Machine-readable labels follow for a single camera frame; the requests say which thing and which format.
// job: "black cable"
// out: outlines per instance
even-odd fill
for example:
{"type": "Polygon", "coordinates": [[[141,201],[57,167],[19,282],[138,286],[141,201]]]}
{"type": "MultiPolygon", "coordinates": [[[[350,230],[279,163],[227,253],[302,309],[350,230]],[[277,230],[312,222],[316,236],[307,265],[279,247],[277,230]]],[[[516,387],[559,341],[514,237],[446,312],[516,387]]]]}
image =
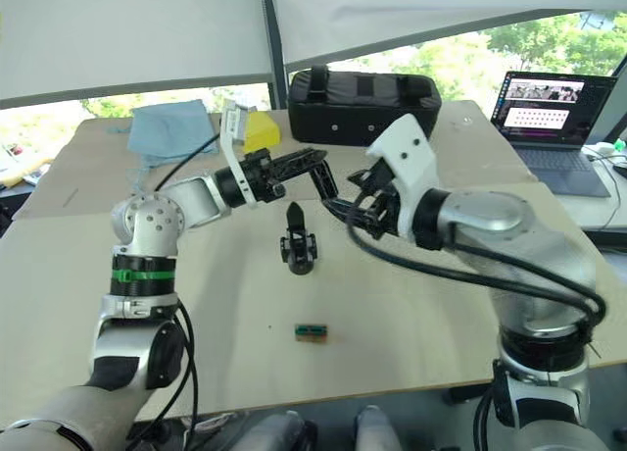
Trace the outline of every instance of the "black cable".
{"type": "Polygon", "coordinates": [[[525,260],[511,257],[504,253],[494,252],[492,250],[487,250],[485,248],[480,248],[480,247],[472,247],[469,245],[463,245],[463,244],[456,243],[456,242],[446,242],[445,246],[447,248],[450,248],[451,250],[465,252],[470,255],[475,255],[481,258],[487,258],[489,260],[494,260],[496,262],[518,267],[526,272],[533,273],[534,275],[543,277],[544,279],[560,284],[564,287],[567,287],[568,289],[571,289],[577,292],[578,294],[581,294],[582,296],[594,301],[595,304],[597,304],[598,310],[597,310],[597,314],[595,315],[595,323],[594,323],[595,326],[600,324],[603,318],[605,317],[605,312],[607,310],[605,301],[593,289],[590,289],[589,287],[584,286],[583,284],[579,284],[571,279],[568,279],[556,273],[550,272],[549,270],[545,270],[544,268],[541,268],[537,265],[529,263],[525,260]]]}
{"type": "Polygon", "coordinates": [[[622,197],[620,196],[620,190],[618,189],[618,183],[616,182],[616,178],[614,178],[614,175],[611,173],[611,170],[605,164],[606,156],[601,154],[601,153],[599,153],[599,152],[597,152],[595,149],[589,148],[589,150],[592,150],[595,154],[599,155],[599,158],[595,159],[595,161],[596,160],[601,160],[603,168],[605,169],[605,171],[607,172],[607,175],[609,175],[609,177],[611,178],[611,180],[614,183],[614,190],[616,191],[616,199],[618,199],[618,201],[616,203],[616,207],[614,208],[614,210],[612,211],[611,215],[609,216],[609,219],[607,220],[607,222],[605,224],[603,224],[601,226],[601,228],[598,229],[598,231],[603,231],[612,222],[612,220],[614,219],[614,216],[616,216],[616,213],[618,212],[618,210],[622,206],[623,200],[622,200],[622,197]]]}
{"type": "Polygon", "coordinates": [[[250,413],[246,412],[246,415],[244,416],[244,418],[242,419],[242,421],[240,422],[239,426],[237,427],[237,429],[233,432],[233,434],[231,434],[228,439],[226,439],[221,445],[220,447],[217,449],[217,451],[226,451],[228,449],[231,449],[233,447],[233,445],[235,444],[235,442],[239,439],[240,435],[242,434],[242,432],[244,431],[244,427],[246,425],[246,423],[248,422],[248,419],[250,417],[250,413]]]}
{"type": "Polygon", "coordinates": [[[600,161],[600,160],[610,160],[610,159],[627,159],[627,155],[625,155],[625,154],[619,154],[619,155],[605,155],[605,156],[604,156],[603,154],[601,154],[601,153],[597,152],[597,151],[596,151],[596,150],[594,150],[594,149],[589,149],[589,150],[592,150],[592,151],[593,151],[593,152],[595,152],[596,154],[601,155],[601,157],[592,157],[592,158],[589,158],[588,160],[589,160],[590,162],[598,162],[598,161],[600,161]]]}
{"type": "Polygon", "coordinates": [[[207,142],[205,142],[203,145],[201,145],[200,147],[198,147],[195,151],[193,151],[191,154],[189,154],[187,157],[185,157],[183,160],[181,160],[178,164],[176,164],[176,166],[170,170],[168,172],[168,174],[166,176],[164,176],[164,179],[162,179],[159,184],[157,186],[155,186],[155,191],[159,191],[164,184],[166,184],[168,182],[168,180],[170,178],[172,178],[172,176],[178,172],[180,169],[182,169],[185,165],[187,165],[187,163],[192,160],[194,157],[196,157],[198,154],[200,154],[203,150],[205,150],[207,147],[209,147],[211,144],[213,144],[214,142],[217,141],[217,139],[219,138],[219,133],[217,133],[216,135],[214,135],[211,139],[209,139],[207,142]]]}
{"type": "MultiPolygon", "coordinates": [[[[177,324],[178,327],[182,329],[180,322],[178,321],[177,318],[174,318],[174,323],[177,324]]],[[[146,436],[148,432],[150,432],[161,420],[164,419],[166,414],[169,412],[169,409],[172,408],[176,400],[178,400],[178,397],[180,396],[181,392],[183,391],[183,388],[185,387],[185,384],[187,383],[187,379],[189,379],[189,376],[192,373],[193,366],[194,366],[194,363],[192,361],[187,362],[187,367],[185,368],[183,379],[181,380],[180,384],[176,388],[175,392],[171,396],[166,406],[159,413],[159,415],[155,417],[153,421],[151,421],[141,431],[139,431],[139,433],[137,433],[137,435],[133,438],[133,440],[126,446],[126,451],[132,451],[133,449],[135,449],[139,445],[139,443],[141,443],[143,437],[146,436]]]]}
{"type": "Polygon", "coordinates": [[[472,421],[472,441],[475,451],[488,451],[488,417],[492,404],[492,385],[484,392],[474,411],[472,421]]]}
{"type": "Polygon", "coordinates": [[[189,451],[191,449],[192,441],[194,440],[195,427],[198,423],[198,372],[196,371],[196,364],[194,361],[194,352],[196,351],[196,340],[194,338],[194,327],[192,325],[192,320],[189,317],[189,313],[187,309],[183,305],[181,301],[179,301],[179,309],[180,313],[183,316],[183,320],[185,321],[185,326],[187,328],[187,335],[189,337],[187,355],[189,357],[189,362],[191,363],[191,371],[192,371],[192,420],[189,428],[189,433],[187,433],[187,440],[185,441],[184,451],[189,451]]]}
{"type": "Polygon", "coordinates": [[[409,260],[407,258],[385,252],[373,245],[368,244],[365,240],[357,235],[354,226],[357,209],[362,204],[364,199],[365,194],[362,192],[355,200],[355,202],[351,206],[351,209],[348,212],[346,218],[346,227],[351,239],[360,247],[361,250],[365,251],[366,253],[369,253],[370,255],[380,260],[383,260],[384,262],[391,263],[392,265],[397,265],[402,268],[407,268],[415,272],[425,273],[427,275],[443,277],[446,279],[452,279],[460,282],[467,282],[469,284],[478,284],[481,286],[493,287],[504,291],[517,292],[519,294],[524,294],[531,297],[559,302],[561,304],[579,309],[590,320],[596,318],[596,313],[583,299],[568,296],[563,292],[553,291],[550,289],[534,286],[532,284],[511,281],[499,277],[477,275],[474,273],[462,272],[459,270],[452,270],[448,268],[438,267],[435,265],[429,265],[426,263],[417,262],[416,260],[409,260]]]}
{"type": "Polygon", "coordinates": [[[208,431],[207,433],[203,433],[202,434],[203,439],[200,440],[198,443],[196,443],[196,445],[190,451],[199,451],[203,449],[207,445],[207,443],[209,443],[212,439],[214,439],[216,435],[220,433],[221,431],[222,431],[222,426],[218,429],[213,429],[211,431],[208,431]]]}

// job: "black carrying case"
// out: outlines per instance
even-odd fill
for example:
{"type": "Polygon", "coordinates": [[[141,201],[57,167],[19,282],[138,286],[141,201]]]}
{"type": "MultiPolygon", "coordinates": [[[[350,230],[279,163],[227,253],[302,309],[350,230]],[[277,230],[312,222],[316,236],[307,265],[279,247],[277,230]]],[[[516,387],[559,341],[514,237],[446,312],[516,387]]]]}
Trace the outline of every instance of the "black carrying case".
{"type": "Polygon", "coordinates": [[[394,120],[411,113],[429,137],[442,106],[424,75],[331,72],[314,66],[290,85],[289,117],[301,142],[370,145],[394,120]]]}

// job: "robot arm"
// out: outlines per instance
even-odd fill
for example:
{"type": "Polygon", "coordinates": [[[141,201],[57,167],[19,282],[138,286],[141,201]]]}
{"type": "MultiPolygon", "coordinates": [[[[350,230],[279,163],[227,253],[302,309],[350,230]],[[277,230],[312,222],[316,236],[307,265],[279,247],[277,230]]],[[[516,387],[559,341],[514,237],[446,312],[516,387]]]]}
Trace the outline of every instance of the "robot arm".
{"type": "Polygon", "coordinates": [[[560,295],[561,302],[555,302],[492,289],[500,322],[492,394],[501,423],[519,430],[514,445],[584,449],[573,447],[579,441],[590,446],[585,449],[606,449],[583,428],[589,410],[584,348],[604,315],[604,302],[594,294],[594,260],[562,232],[542,224],[518,196],[438,189],[435,156],[410,115],[390,125],[367,153],[378,160],[369,171],[351,178],[362,190],[358,201],[325,202],[336,217],[349,222],[354,217],[356,226],[374,238],[387,232],[424,249],[450,250],[483,276],[560,295]],[[358,209],[365,195],[374,201],[358,209]],[[496,257],[482,256],[486,253],[496,257]],[[506,262],[508,257],[523,266],[539,265],[554,278],[565,278],[566,285],[513,266],[506,262]],[[594,294],[596,309],[579,293],[587,289],[594,294]]]}
{"type": "Polygon", "coordinates": [[[52,451],[123,449],[139,410],[180,373],[184,334],[173,321],[177,240],[188,228],[227,217],[244,204],[285,195],[282,183],[309,173],[320,194],[337,195],[326,152],[305,149],[272,160],[267,149],[238,162],[244,111],[229,105],[220,129],[229,167],[127,199],[112,213],[120,244],[113,250],[111,290],[103,296],[91,378],[57,394],[32,418],[0,434],[0,448],[52,451]]]}

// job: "yellow object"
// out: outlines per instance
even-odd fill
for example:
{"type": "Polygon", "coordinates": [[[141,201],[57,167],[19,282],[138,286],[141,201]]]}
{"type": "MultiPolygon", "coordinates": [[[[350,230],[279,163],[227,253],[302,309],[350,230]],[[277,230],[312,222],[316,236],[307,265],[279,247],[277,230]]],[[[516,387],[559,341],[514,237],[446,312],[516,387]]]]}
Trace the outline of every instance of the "yellow object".
{"type": "Polygon", "coordinates": [[[24,175],[34,172],[43,164],[49,164],[53,160],[50,157],[40,154],[28,155],[24,157],[20,155],[19,157],[19,162],[8,170],[0,173],[0,183],[4,184],[8,188],[15,186],[22,181],[22,177],[24,175]]]}
{"type": "Polygon", "coordinates": [[[281,131],[267,113],[255,111],[248,115],[244,152],[255,152],[276,145],[280,141],[281,131]]]}

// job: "laptop keyboard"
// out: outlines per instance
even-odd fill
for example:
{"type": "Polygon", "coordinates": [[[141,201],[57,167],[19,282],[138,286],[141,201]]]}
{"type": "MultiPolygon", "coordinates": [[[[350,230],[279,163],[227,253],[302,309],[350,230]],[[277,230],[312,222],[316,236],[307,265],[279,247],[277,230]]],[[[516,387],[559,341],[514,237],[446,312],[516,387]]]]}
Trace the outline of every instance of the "laptop keyboard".
{"type": "Polygon", "coordinates": [[[523,162],[530,169],[589,172],[592,166],[580,152],[555,150],[516,149],[523,162]]]}

